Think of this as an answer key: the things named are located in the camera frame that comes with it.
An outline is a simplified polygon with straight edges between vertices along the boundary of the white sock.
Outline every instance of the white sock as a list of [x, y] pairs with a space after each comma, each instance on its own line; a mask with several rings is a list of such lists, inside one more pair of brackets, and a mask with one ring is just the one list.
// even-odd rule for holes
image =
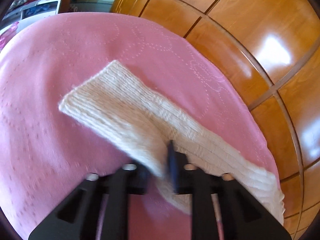
[[187, 154], [205, 172], [229, 172], [283, 225], [284, 195], [274, 174], [245, 160], [221, 137], [207, 130], [166, 97], [146, 87], [118, 61], [68, 93], [60, 111], [110, 140], [160, 177], [161, 195], [189, 212], [187, 195], [174, 195], [165, 179], [167, 148]]

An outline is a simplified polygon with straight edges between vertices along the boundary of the pink tablecloth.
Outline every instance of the pink tablecloth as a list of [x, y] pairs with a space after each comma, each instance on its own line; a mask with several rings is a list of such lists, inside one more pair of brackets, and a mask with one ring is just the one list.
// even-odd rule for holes
[[[128, 157], [58, 111], [74, 86], [118, 59], [249, 161], [278, 178], [266, 140], [226, 77], [186, 40], [145, 19], [61, 14], [16, 35], [0, 54], [0, 206], [27, 239], [89, 172]], [[159, 196], [131, 197], [131, 240], [190, 238], [190, 218]]]

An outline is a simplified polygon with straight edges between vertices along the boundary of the white furniture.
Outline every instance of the white furniture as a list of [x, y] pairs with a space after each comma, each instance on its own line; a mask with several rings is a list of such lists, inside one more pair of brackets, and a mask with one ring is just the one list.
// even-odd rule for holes
[[[28, 9], [39, 6], [41, 4], [49, 4], [50, 7], [47, 11], [41, 11], [36, 14], [27, 15]], [[17, 33], [26, 28], [27, 26], [51, 15], [58, 14], [60, 9], [61, 0], [37, 0], [27, 5], [23, 5], [4, 16], [0, 22], [0, 34], [4, 33], [12, 23], [19, 22]]]

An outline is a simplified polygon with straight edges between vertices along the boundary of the pink fabric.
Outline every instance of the pink fabric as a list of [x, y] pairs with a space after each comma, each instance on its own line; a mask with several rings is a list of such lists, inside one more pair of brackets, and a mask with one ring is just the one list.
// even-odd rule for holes
[[[18, 33], [0, 54], [0, 206], [27, 239], [89, 172], [114, 172], [129, 158], [58, 111], [74, 86], [118, 59], [249, 161], [278, 178], [266, 140], [227, 78], [185, 39], [145, 19], [69, 13]], [[190, 239], [190, 217], [154, 184], [131, 197], [131, 240]]]
[[13, 23], [9, 29], [0, 35], [0, 52], [3, 50], [4, 46], [17, 34], [19, 22]]

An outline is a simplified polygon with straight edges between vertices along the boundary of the white bolt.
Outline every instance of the white bolt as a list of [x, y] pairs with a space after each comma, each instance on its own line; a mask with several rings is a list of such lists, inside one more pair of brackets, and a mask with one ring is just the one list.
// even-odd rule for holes
[[196, 170], [198, 167], [195, 166], [195, 165], [193, 165], [193, 164], [191, 164], [191, 163], [189, 163], [189, 164], [184, 165], [183, 168], [184, 168], [186, 171], [194, 171], [194, 170]]
[[225, 173], [222, 175], [222, 179], [225, 181], [234, 180], [235, 178], [230, 173]]
[[86, 178], [86, 180], [90, 181], [96, 181], [97, 179], [99, 179], [99, 175], [95, 173], [89, 173]]
[[134, 171], [137, 168], [137, 166], [135, 164], [132, 163], [127, 163], [125, 165], [122, 166], [122, 169], [125, 171]]

